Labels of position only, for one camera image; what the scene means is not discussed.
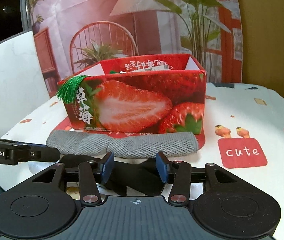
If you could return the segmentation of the grey knitted cloth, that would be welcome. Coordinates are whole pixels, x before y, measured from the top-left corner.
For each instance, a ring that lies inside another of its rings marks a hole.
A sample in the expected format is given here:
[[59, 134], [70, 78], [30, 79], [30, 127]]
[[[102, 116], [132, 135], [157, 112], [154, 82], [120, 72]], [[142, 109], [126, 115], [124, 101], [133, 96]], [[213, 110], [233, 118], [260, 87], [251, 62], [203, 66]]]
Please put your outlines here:
[[56, 130], [49, 135], [46, 145], [63, 155], [96, 157], [111, 152], [124, 159], [154, 158], [158, 152], [170, 158], [180, 157], [199, 150], [196, 137], [190, 132], [112, 138], [106, 134]]

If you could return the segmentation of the printed room backdrop poster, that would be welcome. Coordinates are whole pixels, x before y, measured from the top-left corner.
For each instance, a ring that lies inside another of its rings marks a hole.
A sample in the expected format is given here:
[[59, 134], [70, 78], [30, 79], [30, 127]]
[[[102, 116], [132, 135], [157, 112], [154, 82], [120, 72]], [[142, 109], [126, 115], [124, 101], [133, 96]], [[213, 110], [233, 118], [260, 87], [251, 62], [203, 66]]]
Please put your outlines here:
[[111, 57], [186, 53], [207, 81], [243, 79], [238, 0], [20, 0], [48, 93], [86, 66]]

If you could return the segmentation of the white marble board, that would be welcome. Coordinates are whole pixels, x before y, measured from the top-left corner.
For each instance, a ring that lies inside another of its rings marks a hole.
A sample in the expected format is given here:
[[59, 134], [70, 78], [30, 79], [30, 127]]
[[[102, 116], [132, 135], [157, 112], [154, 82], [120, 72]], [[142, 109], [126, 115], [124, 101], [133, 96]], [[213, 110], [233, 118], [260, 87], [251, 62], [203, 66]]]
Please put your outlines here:
[[32, 31], [0, 42], [0, 137], [49, 98]]

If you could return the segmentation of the green tassel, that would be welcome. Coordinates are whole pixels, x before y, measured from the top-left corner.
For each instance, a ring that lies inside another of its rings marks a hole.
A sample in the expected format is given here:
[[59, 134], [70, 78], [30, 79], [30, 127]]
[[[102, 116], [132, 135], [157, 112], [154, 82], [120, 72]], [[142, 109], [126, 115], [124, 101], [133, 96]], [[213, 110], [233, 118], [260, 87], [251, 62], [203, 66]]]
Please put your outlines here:
[[73, 76], [59, 87], [56, 96], [66, 104], [73, 103], [76, 98], [77, 90], [81, 82], [88, 77], [87, 75]]

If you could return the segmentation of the white patterned table mat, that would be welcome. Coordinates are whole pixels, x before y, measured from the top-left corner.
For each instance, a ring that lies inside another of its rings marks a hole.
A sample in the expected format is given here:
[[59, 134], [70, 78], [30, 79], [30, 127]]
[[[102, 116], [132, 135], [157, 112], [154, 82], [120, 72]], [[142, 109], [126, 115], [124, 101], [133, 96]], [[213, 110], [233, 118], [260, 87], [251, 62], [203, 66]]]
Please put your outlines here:
[[273, 196], [282, 210], [274, 237], [284, 239], [284, 99], [247, 84], [208, 83], [206, 94], [205, 145], [183, 160], [216, 163]]

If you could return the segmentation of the red strawberry cardboard box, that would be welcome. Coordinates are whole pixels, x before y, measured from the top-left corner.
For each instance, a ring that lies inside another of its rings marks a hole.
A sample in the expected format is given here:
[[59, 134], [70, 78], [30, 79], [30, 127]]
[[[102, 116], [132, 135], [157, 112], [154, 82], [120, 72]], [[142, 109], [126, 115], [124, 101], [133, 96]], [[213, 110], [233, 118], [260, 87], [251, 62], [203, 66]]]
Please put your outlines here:
[[157, 54], [103, 60], [73, 76], [87, 75], [73, 103], [64, 103], [71, 127], [123, 138], [192, 133], [200, 146], [206, 71], [192, 55]]

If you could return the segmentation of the yellow panel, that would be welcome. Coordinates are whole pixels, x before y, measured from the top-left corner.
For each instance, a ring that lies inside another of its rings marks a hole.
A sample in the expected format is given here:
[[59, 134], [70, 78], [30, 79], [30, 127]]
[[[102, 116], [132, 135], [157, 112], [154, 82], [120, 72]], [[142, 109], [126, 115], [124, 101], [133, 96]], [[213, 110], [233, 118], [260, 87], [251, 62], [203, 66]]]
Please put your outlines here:
[[243, 31], [244, 83], [284, 98], [284, 0], [238, 0]]

